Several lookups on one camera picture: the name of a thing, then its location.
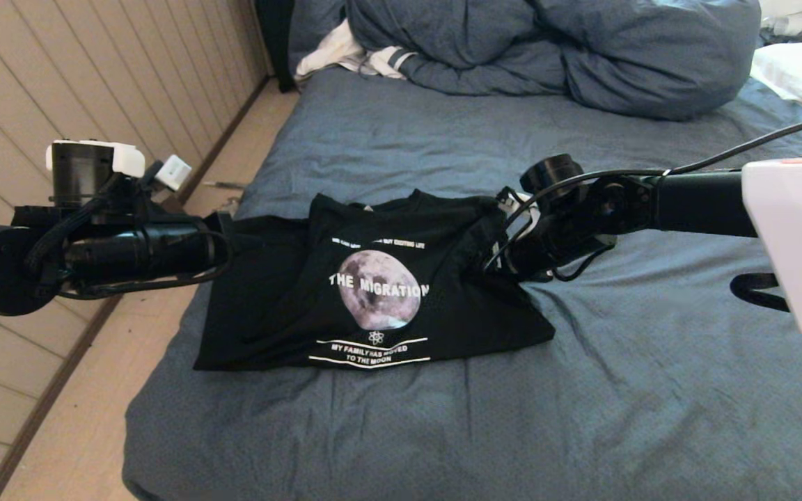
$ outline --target wooden floor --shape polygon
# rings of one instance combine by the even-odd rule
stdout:
[[[249,183],[296,104],[268,82],[204,181]],[[201,185],[185,204],[205,215],[239,191]],[[125,296],[23,456],[6,501],[134,499],[122,485],[124,413],[162,358],[196,287]]]

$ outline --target wooden wall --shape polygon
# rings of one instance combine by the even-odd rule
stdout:
[[[0,224],[49,204],[54,139],[200,165],[266,72],[249,0],[0,0]],[[0,317],[0,462],[99,306]]]

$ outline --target moon graphic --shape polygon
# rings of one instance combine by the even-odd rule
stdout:
[[[362,329],[398,329],[420,310],[419,283],[401,261],[389,254],[361,250],[343,261],[340,273],[354,277],[352,287],[339,289],[343,303]]]

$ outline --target white stripe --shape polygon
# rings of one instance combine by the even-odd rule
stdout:
[[[316,340],[316,342],[319,342],[321,344],[331,344],[331,343],[350,344],[350,345],[353,345],[353,346],[360,346],[361,348],[378,349],[378,350],[381,350],[381,351],[389,351],[389,350],[397,348],[398,346],[401,346],[402,344],[407,344],[407,343],[410,343],[410,342],[423,342],[423,340],[429,340],[429,338],[420,338],[420,339],[417,339],[417,340],[403,340],[403,342],[399,342],[398,344],[396,344],[395,346],[392,346],[391,348],[379,348],[378,346],[370,346],[369,344],[361,344],[359,342],[350,342],[350,340]]]
[[[404,54],[403,56],[399,57],[398,60],[395,61],[395,64],[393,66],[394,70],[398,71],[398,68],[401,67],[402,64],[404,64],[404,61],[407,61],[407,59],[410,56],[413,56],[413,55],[416,55],[416,53],[407,53],[407,54]]]
[[[312,360],[323,360],[324,362],[333,362],[334,364],[354,365],[355,367],[360,367],[362,369],[375,369],[376,367],[388,367],[389,365],[410,364],[410,362],[425,362],[426,360],[432,360],[431,356],[426,356],[426,358],[413,358],[411,360],[402,360],[401,362],[389,362],[388,364],[361,365],[347,360],[333,360],[332,358],[323,358],[322,356],[308,356],[308,358],[311,358]]]

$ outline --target comforter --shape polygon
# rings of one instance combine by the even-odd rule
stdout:
[[[569,94],[605,111],[686,120],[748,78],[757,0],[303,0],[290,64],[341,20],[368,51],[450,95]]]

